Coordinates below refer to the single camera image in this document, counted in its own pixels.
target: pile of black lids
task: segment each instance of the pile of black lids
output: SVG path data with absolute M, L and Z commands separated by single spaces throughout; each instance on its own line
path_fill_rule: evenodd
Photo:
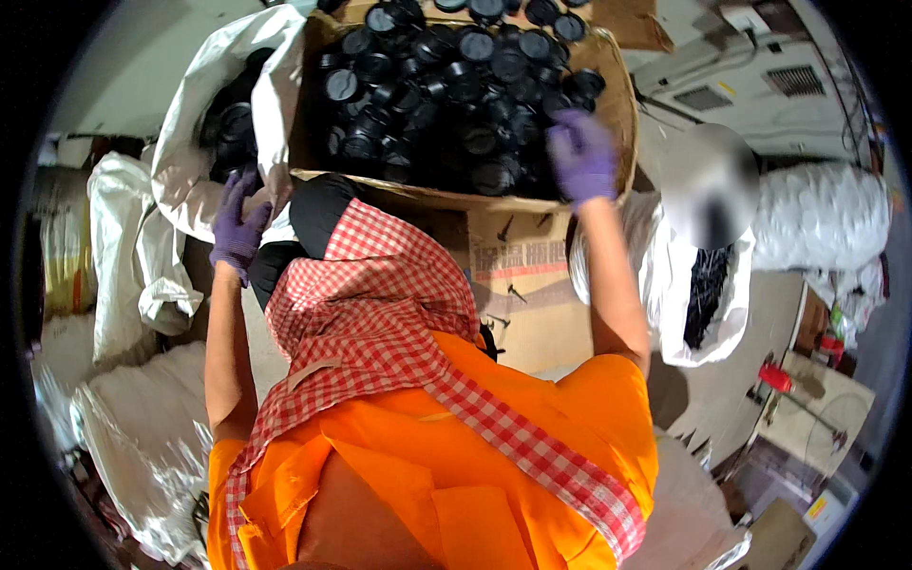
M 203 115 L 200 146 L 215 152 L 215 162 L 209 172 L 210 180 L 224 183 L 232 171 L 256 162 L 256 137 L 250 95 L 263 70 L 263 64 L 273 52 L 270 47 L 262 47 L 250 54 L 244 62 L 241 75 L 215 95 Z
M 564 0 L 576 7 L 588 0 Z M 531 0 L 527 18 L 503 23 L 515 0 L 435 0 L 468 9 L 474 26 L 427 26 L 416 0 L 374 5 L 365 24 L 317 57 L 321 84 L 312 108 L 315 149 L 326 168 L 381 180 L 557 199 L 544 131 L 559 109 L 592 112 L 605 81 L 571 73 L 567 42 L 586 26 L 553 0 Z

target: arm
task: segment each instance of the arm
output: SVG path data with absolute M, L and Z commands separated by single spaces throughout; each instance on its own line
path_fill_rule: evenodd
M 548 151 L 564 194 L 573 200 L 589 241 L 592 341 L 597 355 L 619 354 L 649 372 L 646 315 L 615 211 L 615 153 L 608 132 L 576 109 L 548 130 Z
M 247 287 L 247 268 L 256 256 L 272 204 L 267 202 L 254 210 L 246 223 L 241 220 L 244 196 L 254 193 L 255 179 L 255 167 L 248 168 L 243 177 L 232 174 L 225 183 L 228 199 L 212 228 L 215 246 L 209 259 L 215 275 L 203 377 L 213 441 L 247 440 L 256 421 L 256 387 L 241 287 Z
M 649 374 L 649 332 L 637 282 L 613 202 L 593 198 L 579 206 L 589 242 L 592 344 L 597 355 L 620 354 Z
M 241 309 L 241 279 L 221 260 L 215 263 L 212 280 L 204 377 L 212 439 L 248 439 L 257 404 Z

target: purple work glove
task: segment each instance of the purple work glove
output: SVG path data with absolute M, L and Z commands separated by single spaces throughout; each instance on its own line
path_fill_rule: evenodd
M 614 200 L 615 145 L 605 127 L 579 109 L 557 111 L 548 129 L 548 154 L 564 196 L 573 201 L 574 211 L 597 196 Z
M 221 260 L 237 271 L 241 283 L 247 287 L 247 268 L 254 261 L 256 250 L 260 247 L 263 230 L 269 222 L 269 214 L 273 211 L 270 202 L 260 204 L 242 222 L 241 211 L 244 207 L 244 198 L 252 196 L 258 189 L 255 188 L 256 167 L 244 169 L 244 175 L 233 172 L 225 183 L 225 194 L 228 199 L 224 202 L 212 233 L 215 235 L 215 246 L 209 254 L 209 261 L 215 267 L 215 262 Z

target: hand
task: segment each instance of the hand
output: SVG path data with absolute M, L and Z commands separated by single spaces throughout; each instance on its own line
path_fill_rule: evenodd
M 225 201 L 212 233 L 215 234 L 215 246 L 209 254 L 209 261 L 215 267 L 216 262 L 224 261 L 237 272 L 241 283 L 247 287 L 247 268 L 253 262 L 256 251 L 260 247 L 263 230 L 269 222 L 269 215 L 273 211 L 270 202 L 261 204 L 250 216 L 247 222 L 241 220 L 241 211 L 244 207 L 244 198 L 256 192 L 256 167 L 244 169 L 244 175 L 233 172 L 225 183 Z
M 556 122 L 548 129 L 548 154 L 574 210 L 598 196 L 614 200 L 617 156 L 611 133 L 578 109 L 558 111 Z

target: person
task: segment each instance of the person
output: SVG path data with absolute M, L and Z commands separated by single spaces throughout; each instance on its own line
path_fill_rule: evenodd
M 658 460 L 612 140 L 573 110 L 547 136 L 590 243 L 595 352 L 556 383 L 490 358 L 459 266 L 357 184 L 305 182 L 299 241 L 258 250 L 270 206 L 242 222 L 255 173 L 228 182 L 205 367 L 213 568 L 613 568 L 636 551 Z M 248 283 L 290 363 L 259 407 Z

